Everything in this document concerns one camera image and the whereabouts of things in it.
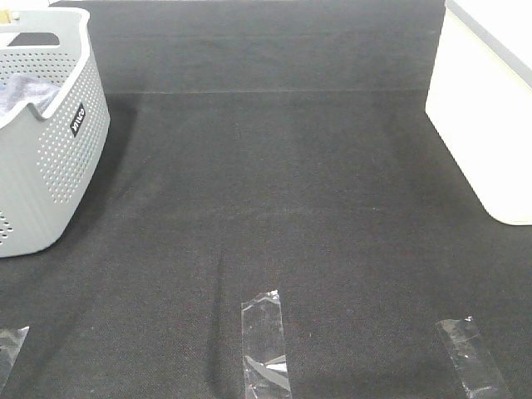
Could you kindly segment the middle clear tape strip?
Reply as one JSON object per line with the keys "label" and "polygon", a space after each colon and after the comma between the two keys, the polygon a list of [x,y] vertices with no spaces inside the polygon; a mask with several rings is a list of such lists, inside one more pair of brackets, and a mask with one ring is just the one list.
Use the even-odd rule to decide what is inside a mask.
{"label": "middle clear tape strip", "polygon": [[277,290],[241,304],[244,395],[290,398],[283,319]]}

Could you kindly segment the left clear tape strip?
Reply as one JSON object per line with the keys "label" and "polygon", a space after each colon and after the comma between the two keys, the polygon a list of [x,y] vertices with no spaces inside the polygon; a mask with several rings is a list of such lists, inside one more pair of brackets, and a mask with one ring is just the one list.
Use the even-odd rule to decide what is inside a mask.
{"label": "left clear tape strip", "polygon": [[17,356],[26,339],[29,327],[2,328],[0,331],[0,390],[5,387]]}

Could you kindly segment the grey-blue towel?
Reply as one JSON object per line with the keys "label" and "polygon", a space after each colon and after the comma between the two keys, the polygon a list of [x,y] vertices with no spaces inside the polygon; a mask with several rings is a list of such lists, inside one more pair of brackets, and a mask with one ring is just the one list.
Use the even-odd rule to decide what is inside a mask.
{"label": "grey-blue towel", "polygon": [[60,91],[60,87],[49,81],[16,73],[1,85],[1,117],[13,113],[19,105],[32,105],[39,115],[50,106]]}

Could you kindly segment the grey perforated laundry basket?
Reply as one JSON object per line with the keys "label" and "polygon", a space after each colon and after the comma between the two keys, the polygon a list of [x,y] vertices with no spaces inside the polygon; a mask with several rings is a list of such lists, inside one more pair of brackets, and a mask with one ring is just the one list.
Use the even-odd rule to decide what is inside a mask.
{"label": "grey perforated laundry basket", "polygon": [[[110,115],[88,32],[90,14],[77,7],[7,11],[4,34],[51,35],[53,44],[1,49],[1,85],[16,73],[59,86],[39,115],[30,104],[1,117],[1,255],[33,254],[54,244],[91,182]],[[70,130],[79,104],[86,117]]]}

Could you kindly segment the clear tape strip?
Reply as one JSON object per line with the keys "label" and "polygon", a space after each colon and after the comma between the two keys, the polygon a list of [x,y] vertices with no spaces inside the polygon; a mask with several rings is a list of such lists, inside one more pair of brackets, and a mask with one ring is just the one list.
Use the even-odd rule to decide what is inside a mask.
{"label": "clear tape strip", "polygon": [[513,397],[472,316],[440,320],[436,328],[468,398]]}
{"label": "clear tape strip", "polygon": [[244,395],[290,398],[283,319],[277,290],[241,304]]}
{"label": "clear tape strip", "polygon": [[0,331],[0,390],[5,387],[17,356],[26,339],[29,327],[2,328]]}

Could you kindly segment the black basket label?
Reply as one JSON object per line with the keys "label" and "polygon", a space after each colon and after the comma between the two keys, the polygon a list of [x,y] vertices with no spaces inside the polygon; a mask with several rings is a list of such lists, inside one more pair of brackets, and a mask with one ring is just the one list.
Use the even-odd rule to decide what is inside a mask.
{"label": "black basket label", "polygon": [[85,107],[82,103],[80,103],[70,124],[70,130],[74,137],[78,135],[85,117],[86,117]]}

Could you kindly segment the cream basket with grey rim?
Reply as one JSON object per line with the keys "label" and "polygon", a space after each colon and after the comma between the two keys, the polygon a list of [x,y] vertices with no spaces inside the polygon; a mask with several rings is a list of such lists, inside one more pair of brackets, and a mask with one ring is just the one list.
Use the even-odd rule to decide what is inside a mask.
{"label": "cream basket with grey rim", "polygon": [[529,1],[445,3],[426,114],[487,214],[529,225]]}

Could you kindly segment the right clear tape strip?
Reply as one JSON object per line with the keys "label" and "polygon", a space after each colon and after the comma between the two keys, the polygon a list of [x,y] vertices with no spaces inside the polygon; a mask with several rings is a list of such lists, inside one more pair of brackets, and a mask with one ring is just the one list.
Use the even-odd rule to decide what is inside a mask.
{"label": "right clear tape strip", "polygon": [[440,320],[436,328],[468,398],[513,397],[472,316]]}

